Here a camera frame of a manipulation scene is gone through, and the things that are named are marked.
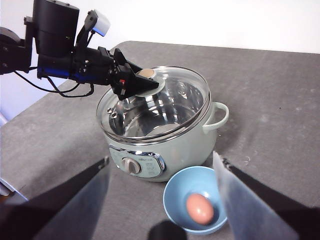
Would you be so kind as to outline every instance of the brown egg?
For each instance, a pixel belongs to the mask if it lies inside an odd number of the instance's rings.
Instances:
[[[186,210],[198,224],[207,225],[214,218],[214,208],[210,201],[198,193],[193,193],[187,198]]]

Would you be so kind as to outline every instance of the lid rim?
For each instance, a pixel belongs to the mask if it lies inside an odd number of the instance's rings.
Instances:
[[[204,82],[204,84],[207,86],[207,95],[204,95],[204,103],[202,104],[202,106],[199,108],[199,110],[190,118],[188,119],[187,121],[185,121],[184,123],[180,124],[179,126],[175,127],[174,129],[171,129],[171,130],[168,130],[168,131],[165,131],[165,132],[161,132],[161,133],[158,133],[158,134],[154,134],[154,135],[150,135],[150,136],[123,136],[123,135],[119,135],[119,134],[116,134],[116,133],[113,133],[113,132],[110,132],[108,131],[107,129],[104,128],[103,124],[102,124],[102,121],[101,119],[98,119],[98,122],[99,122],[99,125],[100,127],[102,128],[102,130],[104,131],[104,133],[111,139],[115,140],[116,142],[125,142],[125,143],[130,143],[130,144],[133,144],[133,145],[140,145],[140,144],[149,144],[149,143],[152,143],[154,142],[156,139],[159,139],[159,138],[162,138],[162,137],[165,137],[163,139],[160,139],[161,141],[168,141],[172,138],[175,138],[176,136],[180,136],[186,132],[188,132],[190,130],[190,126],[193,126],[194,122],[199,122],[205,115],[205,113],[203,113],[203,110],[204,110],[204,107],[207,105],[207,108],[210,104],[210,101],[211,101],[211,93],[210,93],[210,89],[209,89],[209,85],[206,81],[206,79],[201,75],[199,74],[198,72],[192,70],[192,69],[189,69],[189,68],[186,68],[186,67],[182,67],[182,66],[157,66],[157,67],[152,67],[150,69],[161,69],[161,68],[178,68],[178,69],[183,69],[183,70],[187,70],[187,71],[190,71],[190,72],[193,72],[194,74],[198,75],[201,80]],[[112,88],[109,88],[106,93],[103,94],[103,96],[101,97],[101,99],[99,100],[98,102],[98,105],[97,105],[97,109],[96,109],[96,116],[98,117],[99,115],[99,106],[102,102],[102,100],[105,98],[106,95],[109,95],[110,94],[110,91],[112,91]]]

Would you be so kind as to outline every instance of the silver trim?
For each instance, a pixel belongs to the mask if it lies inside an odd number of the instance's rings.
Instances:
[[[145,176],[136,176],[136,175],[133,175],[135,177],[138,177],[138,178],[143,178],[143,179],[152,179],[152,178],[156,178],[156,177],[159,177],[160,175],[162,175],[164,173],[164,171],[166,170],[166,165],[165,165],[165,162],[163,160],[163,158],[160,156],[159,153],[156,153],[156,152],[151,152],[151,151],[132,151],[132,150],[126,150],[126,149],[123,149],[123,148],[119,148],[119,147],[116,147],[112,144],[109,144],[109,148],[112,148],[114,150],[117,150],[119,152],[125,152],[127,154],[132,154],[132,155],[137,155],[137,156],[148,156],[148,157],[153,157],[159,167],[160,167],[160,173],[157,175],[157,176],[153,176],[153,177],[145,177]]]

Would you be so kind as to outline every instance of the gray tablecloth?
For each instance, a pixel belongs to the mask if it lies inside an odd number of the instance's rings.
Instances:
[[[230,109],[215,150],[269,187],[309,207],[320,207],[320,55],[128,41],[118,45],[144,68],[183,66],[203,75],[214,101]],[[75,83],[68,80],[61,87]],[[81,86],[83,93],[88,86]],[[50,93],[1,128],[1,182],[28,199],[108,154],[94,95]],[[145,182],[112,164],[95,240],[142,240],[167,219],[164,183]],[[233,239],[226,224],[195,239]]]

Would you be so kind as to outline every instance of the bowl rim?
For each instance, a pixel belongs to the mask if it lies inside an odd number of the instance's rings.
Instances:
[[[184,169],[181,169],[180,171],[176,172],[170,179],[169,181],[166,183],[165,187],[164,187],[164,190],[163,190],[163,195],[162,195],[162,205],[163,205],[163,208],[164,208],[164,211],[165,211],[165,214],[167,215],[167,217],[176,225],[180,226],[179,224],[176,223],[176,221],[174,221],[170,214],[168,213],[167,211],[167,208],[166,208],[166,204],[165,204],[165,194],[166,194],[166,191],[167,191],[167,187],[169,185],[169,183],[171,182],[171,180],[173,178],[176,177],[176,175],[180,174],[181,172],[184,172],[186,170],[189,170],[189,169],[208,169],[210,171],[213,171],[215,173],[215,170],[211,167],[207,167],[207,166],[189,166],[189,167],[186,167]],[[226,216],[225,219],[222,220],[222,222],[220,222],[218,225],[216,226],[213,226],[211,228],[208,228],[208,229],[204,229],[204,230],[192,230],[192,229],[189,229],[189,228],[186,228],[186,227],[183,227],[183,226],[180,226],[181,228],[183,228],[185,231],[187,232],[190,232],[190,233],[194,233],[194,234],[204,234],[204,233],[208,233],[208,234],[212,234],[216,231],[218,231],[228,220],[228,217]]]

